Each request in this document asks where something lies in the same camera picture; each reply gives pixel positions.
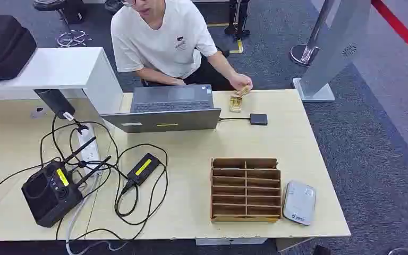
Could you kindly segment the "person's left hand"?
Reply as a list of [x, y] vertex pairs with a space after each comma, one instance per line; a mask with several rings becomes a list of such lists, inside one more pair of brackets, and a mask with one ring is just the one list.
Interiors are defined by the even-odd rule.
[[239, 95], [243, 94], [244, 92], [249, 93], [253, 88], [251, 78], [244, 74], [235, 72], [231, 74], [227, 79], [230, 82], [231, 86], [236, 90], [236, 93]]

